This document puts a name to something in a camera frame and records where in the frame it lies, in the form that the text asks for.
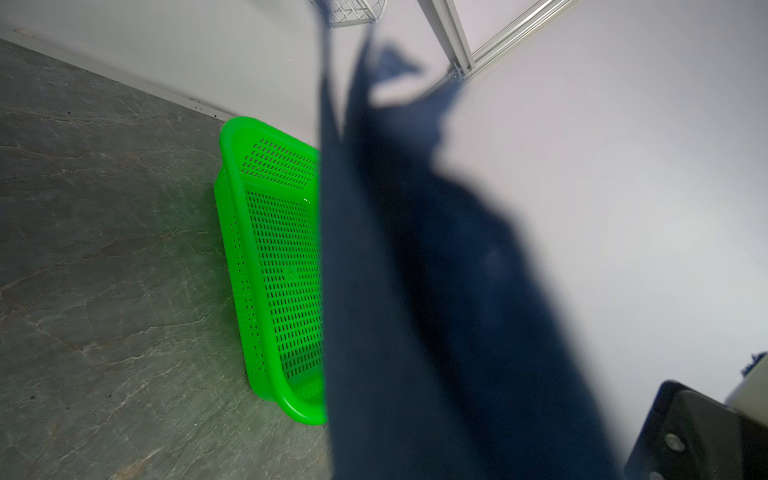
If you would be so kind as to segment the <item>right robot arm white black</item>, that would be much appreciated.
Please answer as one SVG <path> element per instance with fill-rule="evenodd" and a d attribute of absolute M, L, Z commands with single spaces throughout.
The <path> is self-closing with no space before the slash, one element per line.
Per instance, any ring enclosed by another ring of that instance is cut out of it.
<path fill-rule="evenodd" d="M 767 354 L 752 356 L 724 402 L 663 382 L 623 471 L 627 479 L 765 479 Z"/>

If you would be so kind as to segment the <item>green plastic basket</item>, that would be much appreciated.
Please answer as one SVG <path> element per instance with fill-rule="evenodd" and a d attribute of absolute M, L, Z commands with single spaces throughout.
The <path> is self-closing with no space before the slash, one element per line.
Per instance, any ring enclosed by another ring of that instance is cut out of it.
<path fill-rule="evenodd" d="M 245 116 L 223 124 L 220 151 L 214 195 L 249 384 L 322 425 L 318 151 Z"/>

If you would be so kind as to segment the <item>blue paper napkin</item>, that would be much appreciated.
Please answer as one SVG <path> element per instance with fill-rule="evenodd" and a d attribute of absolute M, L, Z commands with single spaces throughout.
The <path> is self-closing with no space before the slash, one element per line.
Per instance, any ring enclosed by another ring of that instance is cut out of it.
<path fill-rule="evenodd" d="M 615 479 L 595 400 L 513 227 L 435 167 L 458 91 L 362 45 L 343 123 L 321 18 L 325 398 L 337 479 Z"/>

